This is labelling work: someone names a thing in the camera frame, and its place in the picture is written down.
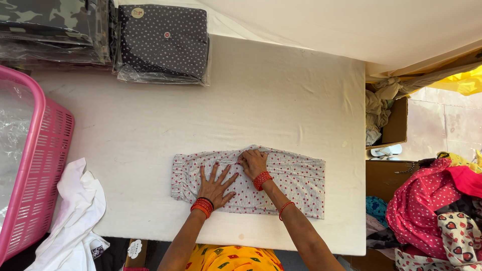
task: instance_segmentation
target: circular sticker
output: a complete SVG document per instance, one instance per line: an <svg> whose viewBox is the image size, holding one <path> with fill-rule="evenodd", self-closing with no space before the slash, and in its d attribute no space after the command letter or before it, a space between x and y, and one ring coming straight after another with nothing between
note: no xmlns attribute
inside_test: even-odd
<svg viewBox="0 0 482 271"><path fill-rule="evenodd" d="M132 17L139 19L140 17L144 16L144 10L141 8L135 8L131 11Z"/></svg>

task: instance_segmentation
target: woman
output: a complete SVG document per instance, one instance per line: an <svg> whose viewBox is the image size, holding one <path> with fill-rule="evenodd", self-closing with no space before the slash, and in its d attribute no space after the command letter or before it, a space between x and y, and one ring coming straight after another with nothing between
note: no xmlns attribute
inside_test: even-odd
<svg viewBox="0 0 482 271"><path fill-rule="evenodd" d="M323 239L308 219L278 189L266 170L268 154L258 150L247 150L238 158L244 173L263 189L273 204L280 210L280 219L288 230L301 258L310 270L343 271ZM223 197L224 191L238 177L235 174L224 184L229 166L215 180L217 163L213 166L209 180L201 168L201 188L191 214L174 238L159 264L158 271L281 271L283 267L271 249L240 246L195 244L199 231L210 213L226 204L234 192Z"/></svg>

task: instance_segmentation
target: bracelet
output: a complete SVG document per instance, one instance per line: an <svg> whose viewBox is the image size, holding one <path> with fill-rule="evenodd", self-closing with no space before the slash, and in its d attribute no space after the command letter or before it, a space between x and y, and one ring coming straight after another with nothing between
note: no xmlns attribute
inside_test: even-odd
<svg viewBox="0 0 482 271"><path fill-rule="evenodd" d="M283 219L281 219L281 213L283 212L283 209L284 209L288 204L290 204L290 203L293 203L293 205L296 206L296 204L295 204L294 202L288 202L288 203L286 203L285 205L283 205L283 207L282 207L281 210L280 210L280 220L281 220L281 221L283 221Z"/></svg>
<svg viewBox="0 0 482 271"><path fill-rule="evenodd" d="M269 172L268 171L265 171L265 172L261 172L256 178L254 178L253 180L253 184L254 184L254 188L256 188L256 190L258 191L262 191L263 188L261 187L261 185L266 182L267 180L269 179L273 179L273 177L271 177L269 175Z"/></svg>
<svg viewBox="0 0 482 271"><path fill-rule="evenodd" d="M205 198L198 198L194 204L191 206L191 212L194 209L199 209L204 214L206 215L206 219L208 219L211 216L211 213L213 212L214 208L212 206L212 202L208 199Z"/></svg>
<svg viewBox="0 0 482 271"><path fill-rule="evenodd" d="M205 198L205 197L200 197L200 198L198 198L198 199L205 199L205 200L209 201L209 203L211 203L211 207L212 207L213 210L214 210L214 204L213 204L213 202L212 202L210 199Z"/></svg>

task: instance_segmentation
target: teal fabric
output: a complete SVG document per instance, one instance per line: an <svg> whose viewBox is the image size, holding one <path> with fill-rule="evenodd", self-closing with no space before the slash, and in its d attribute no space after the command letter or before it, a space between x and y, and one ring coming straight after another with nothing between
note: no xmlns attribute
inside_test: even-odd
<svg viewBox="0 0 482 271"><path fill-rule="evenodd" d="M366 197L366 213L375 217L380 224L388 228L385 214L387 212L387 203L377 197Z"/></svg>

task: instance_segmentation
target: dark grey dotted fabric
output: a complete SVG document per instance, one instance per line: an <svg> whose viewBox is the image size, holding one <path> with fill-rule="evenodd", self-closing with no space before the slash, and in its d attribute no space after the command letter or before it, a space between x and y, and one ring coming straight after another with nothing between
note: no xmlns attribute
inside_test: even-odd
<svg viewBox="0 0 482 271"><path fill-rule="evenodd" d="M134 8L143 9L144 15L134 18ZM209 47L205 10L121 5L119 19L120 62L127 72L202 80L207 70ZM164 36L166 32L170 35L168 38Z"/></svg>

